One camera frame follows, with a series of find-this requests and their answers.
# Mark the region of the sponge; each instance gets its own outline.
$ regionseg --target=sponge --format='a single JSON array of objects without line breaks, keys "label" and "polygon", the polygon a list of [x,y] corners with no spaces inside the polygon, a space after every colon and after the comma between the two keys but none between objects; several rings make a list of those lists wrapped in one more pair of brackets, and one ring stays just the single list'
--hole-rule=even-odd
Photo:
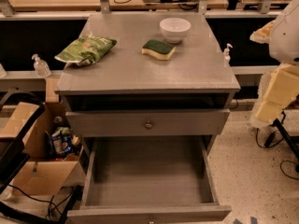
[{"label": "sponge", "polygon": [[142,54],[151,55],[158,60],[169,60],[176,47],[158,40],[149,40],[142,48]]}]

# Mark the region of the concrete floor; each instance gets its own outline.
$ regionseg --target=concrete floor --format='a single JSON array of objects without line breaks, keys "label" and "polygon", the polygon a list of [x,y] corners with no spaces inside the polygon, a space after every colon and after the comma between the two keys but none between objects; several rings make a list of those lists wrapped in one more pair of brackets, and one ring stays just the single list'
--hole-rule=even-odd
[{"label": "concrete floor", "polygon": [[[285,128],[290,134],[299,135],[299,110],[287,111]],[[280,170],[282,161],[298,160],[285,141],[270,149],[258,147],[256,130],[249,124],[250,111],[231,113],[224,130],[216,139],[209,155],[220,204],[232,206],[232,212],[223,222],[209,224],[297,224],[299,223],[299,182],[285,176]],[[266,127],[259,133],[262,145],[275,129]],[[284,162],[287,175],[299,178],[295,165]],[[65,189],[57,202],[67,195]],[[22,211],[44,217],[47,205],[25,197],[6,202]],[[1,224],[18,223],[0,217]]]}]

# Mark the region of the drawer knob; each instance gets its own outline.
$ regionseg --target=drawer knob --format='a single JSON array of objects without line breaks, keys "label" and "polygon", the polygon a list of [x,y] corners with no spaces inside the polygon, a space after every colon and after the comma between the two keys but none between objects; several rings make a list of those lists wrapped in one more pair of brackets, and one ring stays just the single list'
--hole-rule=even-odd
[{"label": "drawer knob", "polygon": [[149,120],[146,122],[146,124],[144,125],[148,130],[150,130],[153,127],[152,122],[150,122]]}]

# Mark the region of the green chip bag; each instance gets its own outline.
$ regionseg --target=green chip bag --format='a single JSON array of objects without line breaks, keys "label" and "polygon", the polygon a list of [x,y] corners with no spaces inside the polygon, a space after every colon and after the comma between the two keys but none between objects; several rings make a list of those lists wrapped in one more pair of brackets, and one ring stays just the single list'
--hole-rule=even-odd
[{"label": "green chip bag", "polygon": [[99,61],[116,43],[113,39],[84,35],[68,45],[55,59],[78,66],[89,65]]}]

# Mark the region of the drawer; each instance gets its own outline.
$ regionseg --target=drawer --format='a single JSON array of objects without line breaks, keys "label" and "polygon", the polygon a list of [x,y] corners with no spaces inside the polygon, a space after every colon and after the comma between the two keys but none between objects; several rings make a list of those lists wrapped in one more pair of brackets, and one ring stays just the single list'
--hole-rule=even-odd
[{"label": "drawer", "polygon": [[222,221],[200,136],[109,137],[93,143],[74,223]]},{"label": "drawer", "polygon": [[84,137],[220,134],[228,115],[228,109],[66,113]]}]

